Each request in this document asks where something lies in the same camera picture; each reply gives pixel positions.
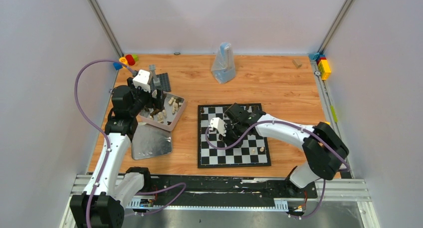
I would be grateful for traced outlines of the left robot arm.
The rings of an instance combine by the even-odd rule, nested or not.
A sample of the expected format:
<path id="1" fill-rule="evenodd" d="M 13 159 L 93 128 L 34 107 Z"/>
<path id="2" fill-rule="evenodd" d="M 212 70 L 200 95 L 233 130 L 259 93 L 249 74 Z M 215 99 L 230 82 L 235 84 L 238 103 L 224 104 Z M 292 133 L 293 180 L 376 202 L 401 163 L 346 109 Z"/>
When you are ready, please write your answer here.
<path id="1" fill-rule="evenodd" d="M 134 85 L 120 85 L 112 90 L 112 108 L 100 131 L 104 144 L 95 171 L 83 192 L 70 200 L 77 227 L 120 228 L 133 196 L 152 190 L 147 168 L 129 168 L 123 181 L 118 185 L 116 181 L 138 126 L 137 116 L 145 108 L 163 108 L 165 98 L 162 89 L 149 92 Z"/>

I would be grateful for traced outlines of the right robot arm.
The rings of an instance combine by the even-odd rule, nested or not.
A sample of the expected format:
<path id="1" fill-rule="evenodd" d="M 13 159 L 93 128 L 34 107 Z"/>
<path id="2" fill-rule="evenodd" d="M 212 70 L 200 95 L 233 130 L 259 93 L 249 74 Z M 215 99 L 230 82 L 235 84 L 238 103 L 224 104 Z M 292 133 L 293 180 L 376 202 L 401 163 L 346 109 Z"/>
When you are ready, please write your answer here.
<path id="1" fill-rule="evenodd" d="M 234 103 L 224 112 L 227 122 L 219 120 L 217 131 L 228 148 L 239 147 L 247 135 L 273 138 L 293 145 L 304 152 L 306 162 L 291 170 L 285 190 L 292 197 L 299 196 L 305 187 L 319 179 L 332 180 L 344 165 L 349 149 L 325 123 L 302 125 L 278 119 L 260 109 L 248 112 Z"/>

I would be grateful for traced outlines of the black white chessboard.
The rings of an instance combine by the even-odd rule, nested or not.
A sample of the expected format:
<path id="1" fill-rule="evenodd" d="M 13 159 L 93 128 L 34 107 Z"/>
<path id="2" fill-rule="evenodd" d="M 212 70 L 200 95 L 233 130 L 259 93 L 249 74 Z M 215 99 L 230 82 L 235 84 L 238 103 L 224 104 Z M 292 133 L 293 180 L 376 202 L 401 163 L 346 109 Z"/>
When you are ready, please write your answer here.
<path id="1" fill-rule="evenodd" d="M 211 118 L 219 117 L 224 122 L 229 122 L 224 114 L 229 106 L 229 104 L 198 106 L 198 168 L 271 166 L 268 141 L 260 136 L 245 136 L 241 148 L 218 150 L 209 146 L 205 137 L 209 121 Z M 251 154 L 251 149 L 255 149 L 256 154 Z"/>

